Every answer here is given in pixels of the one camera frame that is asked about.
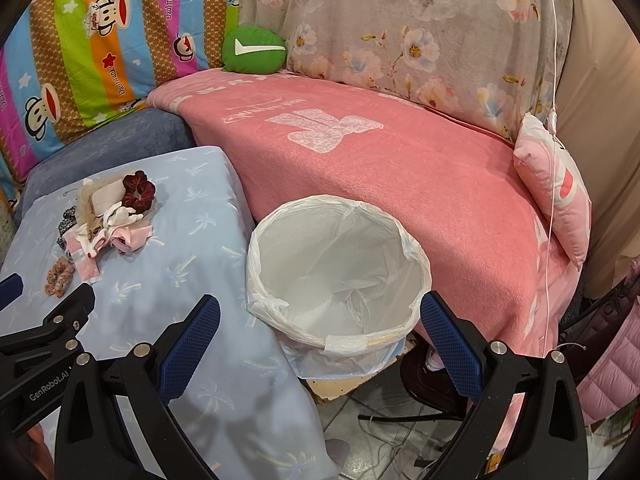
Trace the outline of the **brown scrunchie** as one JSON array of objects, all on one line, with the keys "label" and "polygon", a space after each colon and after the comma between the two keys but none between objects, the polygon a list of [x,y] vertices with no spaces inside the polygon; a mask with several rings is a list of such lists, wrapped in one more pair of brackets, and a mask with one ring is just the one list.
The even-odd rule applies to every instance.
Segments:
[{"label": "brown scrunchie", "polygon": [[72,282],[73,274],[74,266],[70,260],[65,257],[58,258],[47,273],[43,286],[44,293],[47,296],[62,298]]}]

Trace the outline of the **black lace fabric piece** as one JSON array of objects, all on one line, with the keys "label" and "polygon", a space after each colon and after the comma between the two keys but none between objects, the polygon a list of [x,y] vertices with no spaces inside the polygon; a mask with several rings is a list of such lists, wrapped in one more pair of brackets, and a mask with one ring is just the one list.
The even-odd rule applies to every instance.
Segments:
[{"label": "black lace fabric piece", "polygon": [[64,234],[69,231],[73,226],[76,226],[76,207],[71,206],[62,213],[62,219],[58,224],[58,239],[56,244],[60,246],[63,252],[66,251],[66,241],[64,240]]}]

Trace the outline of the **beige tulle fabric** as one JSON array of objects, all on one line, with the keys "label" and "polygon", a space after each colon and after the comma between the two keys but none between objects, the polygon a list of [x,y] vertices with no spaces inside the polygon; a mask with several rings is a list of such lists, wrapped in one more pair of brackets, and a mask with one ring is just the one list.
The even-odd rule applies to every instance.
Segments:
[{"label": "beige tulle fabric", "polygon": [[[112,205],[122,202],[122,196],[125,194],[125,189],[122,185],[124,177],[126,177],[126,174],[116,174],[115,177],[106,179],[87,180],[78,190],[76,206],[77,234],[78,229],[90,219],[101,217]],[[151,208],[143,213],[145,220]]]}]

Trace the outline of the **white cloth glove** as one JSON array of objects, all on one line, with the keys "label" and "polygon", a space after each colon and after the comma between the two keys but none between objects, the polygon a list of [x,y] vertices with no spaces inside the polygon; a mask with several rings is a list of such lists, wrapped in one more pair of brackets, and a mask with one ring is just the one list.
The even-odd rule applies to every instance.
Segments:
[{"label": "white cloth glove", "polygon": [[77,238],[86,256],[94,259],[104,246],[111,245],[110,237],[114,229],[141,222],[149,223],[144,214],[137,214],[132,208],[116,203],[101,217],[93,217],[79,228]]}]

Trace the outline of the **dark red velvet scrunchie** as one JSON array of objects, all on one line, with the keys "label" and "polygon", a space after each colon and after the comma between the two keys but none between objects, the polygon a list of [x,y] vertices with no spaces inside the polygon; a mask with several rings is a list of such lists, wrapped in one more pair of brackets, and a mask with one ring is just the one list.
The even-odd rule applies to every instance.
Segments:
[{"label": "dark red velvet scrunchie", "polygon": [[137,214],[148,211],[155,197],[155,185],[142,170],[134,174],[127,174],[122,179],[125,194],[122,196],[122,206],[132,208]]}]

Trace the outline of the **pink satin ribbon bow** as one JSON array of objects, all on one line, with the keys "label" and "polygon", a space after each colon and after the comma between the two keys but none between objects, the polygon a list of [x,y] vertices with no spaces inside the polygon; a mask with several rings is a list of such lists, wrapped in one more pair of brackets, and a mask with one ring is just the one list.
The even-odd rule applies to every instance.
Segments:
[{"label": "pink satin ribbon bow", "polygon": [[110,243],[121,254],[130,255],[143,247],[152,234],[153,228],[146,222],[119,226],[114,229]]}]

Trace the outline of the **white lined trash bin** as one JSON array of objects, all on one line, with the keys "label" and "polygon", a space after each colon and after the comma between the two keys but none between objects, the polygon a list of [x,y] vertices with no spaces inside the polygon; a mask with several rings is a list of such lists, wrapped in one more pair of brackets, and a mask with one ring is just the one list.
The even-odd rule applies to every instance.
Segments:
[{"label": "white lined trash bin", "polygon": [[380,372],[404,348],[431,288],[420,243],[358,200],[286,203],[258,223],[247,248],[247,309],[274,329],[300,379]]}]

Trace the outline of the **pink puffer jacket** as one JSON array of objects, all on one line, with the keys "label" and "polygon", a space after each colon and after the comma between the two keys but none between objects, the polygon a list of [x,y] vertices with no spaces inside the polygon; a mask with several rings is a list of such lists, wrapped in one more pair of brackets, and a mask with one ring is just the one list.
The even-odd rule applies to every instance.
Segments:
[{"label": "pink puffer jacket", "polygon": [[614,415],[639,395],[639,322],[625,322],[577,387],[587,426]]}]

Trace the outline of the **dark blue pillow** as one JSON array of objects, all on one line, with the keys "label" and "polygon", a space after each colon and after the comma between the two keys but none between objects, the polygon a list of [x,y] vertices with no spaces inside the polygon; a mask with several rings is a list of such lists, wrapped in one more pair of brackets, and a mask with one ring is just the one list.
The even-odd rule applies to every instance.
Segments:
[{"label": "dark blue pillow", "polygon": [[39,197],[127,162],[193,148],[191,128],[178,115],[146,108],[97,128],[30,170],[18,205],[21,216]]}]

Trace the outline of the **small pink pillow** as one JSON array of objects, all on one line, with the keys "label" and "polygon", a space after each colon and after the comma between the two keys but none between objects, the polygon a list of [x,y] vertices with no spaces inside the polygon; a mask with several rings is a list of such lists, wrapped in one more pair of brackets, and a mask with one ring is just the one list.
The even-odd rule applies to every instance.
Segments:
[{"label": "small pink pillow", "polygon": [[591,233],[591,200],[574,158],[534,115],[526,114],[513,151],[518,176],[550,222],[570,262],[580,269]]}]

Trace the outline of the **wooden board under bin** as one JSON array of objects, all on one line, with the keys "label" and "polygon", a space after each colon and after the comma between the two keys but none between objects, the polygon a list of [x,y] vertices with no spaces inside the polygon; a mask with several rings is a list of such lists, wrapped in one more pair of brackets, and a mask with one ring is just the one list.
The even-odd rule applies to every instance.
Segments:
[{"label": "wooden board under bin", "polygon": [[383,370],[386,370],[386,368],[389,368],[396,362],[400,361],[401,358],[415,346],[416,338],[414,338],[413,336],[408,336],[404,341],[404,346],[402,347],[402,349],[396,352],[395,355],[378,372],[370,374],[368,376],[337,380],[302,379],[302,383],[311,394],[314,402],[321,405],[328,404],[341,398],[342,396],[347,396],[349,393],[352,393],[361,385],[365,384],[372,378],[375,378],[377,374],[382,373]]}]

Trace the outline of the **colourful monkey striped quilt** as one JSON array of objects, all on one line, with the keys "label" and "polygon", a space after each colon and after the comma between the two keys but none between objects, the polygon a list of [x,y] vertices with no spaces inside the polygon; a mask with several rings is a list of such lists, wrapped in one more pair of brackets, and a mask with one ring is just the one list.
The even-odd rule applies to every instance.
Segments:
[{"label": "colourful monkey striped quilt", "polygon": [[239,0],[32,0],[1,48],[1,189],[143,105],[166,81],[221,64]]}]

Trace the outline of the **pink towel blanket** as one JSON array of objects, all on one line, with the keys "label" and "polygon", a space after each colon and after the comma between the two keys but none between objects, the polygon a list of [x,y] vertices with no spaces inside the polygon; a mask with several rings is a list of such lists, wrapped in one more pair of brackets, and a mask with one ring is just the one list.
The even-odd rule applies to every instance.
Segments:
[{"label": "pink towel blanket", "polygon": [[558,343],[579,273],[498,136],[388,94],[287,72],[204,70],[146,102],[226,153],[256,219],[311,195],[377,206],[421,244],[434,289],[487,339],[529,356]]}]

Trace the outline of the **green check mark plush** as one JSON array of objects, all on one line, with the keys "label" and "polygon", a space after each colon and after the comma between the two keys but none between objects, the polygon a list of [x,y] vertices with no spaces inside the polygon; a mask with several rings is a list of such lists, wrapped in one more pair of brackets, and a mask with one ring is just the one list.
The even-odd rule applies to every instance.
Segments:
[{"label": "green check mark plush", "polygon": [[235,29],[222,44],[222,66],[232,73],[277,73],[287,55],[285,42],[277,34],[257,26]]}]

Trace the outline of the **grey floral quilt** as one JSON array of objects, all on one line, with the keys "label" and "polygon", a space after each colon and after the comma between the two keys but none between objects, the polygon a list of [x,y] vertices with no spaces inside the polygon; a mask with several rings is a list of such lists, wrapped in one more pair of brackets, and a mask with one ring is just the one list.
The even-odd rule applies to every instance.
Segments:
[{"label": "grey floral quilt", "polygon": [[546,120],[573,0],[241,0],[294,73],[388,93],[497,133]]}]

